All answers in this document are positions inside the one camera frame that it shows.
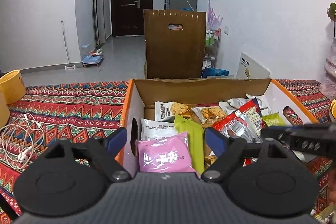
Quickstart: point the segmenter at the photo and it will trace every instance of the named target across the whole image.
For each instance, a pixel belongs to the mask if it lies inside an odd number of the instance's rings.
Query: vase
[[[336,98],[336,38],[330,48],[330,54],[327,57],[324,66],[325,76],[319,87],[319,91],[330,100]]]

